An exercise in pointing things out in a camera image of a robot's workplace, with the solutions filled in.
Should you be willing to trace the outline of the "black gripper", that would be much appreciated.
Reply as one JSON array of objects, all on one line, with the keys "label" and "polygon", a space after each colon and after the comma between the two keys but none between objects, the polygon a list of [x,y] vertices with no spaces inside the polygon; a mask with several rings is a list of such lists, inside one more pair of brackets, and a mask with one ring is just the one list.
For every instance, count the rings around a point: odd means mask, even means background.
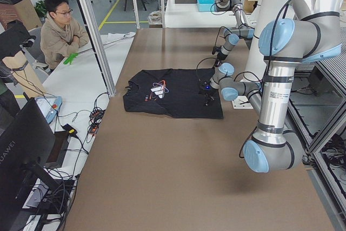
[{"label": "black gripper", "polygon": [[225,60],[227,58],[227,54],[223,54],[222,52],[219,52],[216,58],[217,60],[214,62],[214,65],[213,65],[214,68],[219,67],[219,61]]},{"label": "black gripper", "polygon": [[206,96],[206,100],[204,102],[204,106],[208,106],[209,105],[209,101],[210,102],[214,101],[214,94],[215,94],[215,92],[216,92],[216,89],[211,87],[211,86],[205,86],[204,87],[204,93],[205,93],[205,96]]}]

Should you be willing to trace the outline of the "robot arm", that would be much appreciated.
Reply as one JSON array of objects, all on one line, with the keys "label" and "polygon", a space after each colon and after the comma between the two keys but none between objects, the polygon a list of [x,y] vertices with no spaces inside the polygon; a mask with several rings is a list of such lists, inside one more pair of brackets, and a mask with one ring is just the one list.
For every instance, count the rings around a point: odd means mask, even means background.
[{"label": "robot arm", "polygon": [[301,63],[335,57],[341,46],[338,11],[322,11],[298,20],[278,18],[265,26],[259,38],[258,47],[267,65],[262,80],[236,82],[234,67],[223,63],[201,84],[207,97],[220,90],[224,100],[232,101],[244,93],[257,109],[257,125],[242,148],[252,171],[290,169],[301,162],[301,142],[285,124],[295,69]]},{"label": "robot arm", "polygon": [[235,27],[224,29],[224,43],[220,46],[215,45],[212,49],[212,54],[217,55],[214,67],[219,67],[240,39],[252,40],[255,29],[247,24],[243,3],[240,0],[216,0],[215,11],[232,11],[236,19]]}]

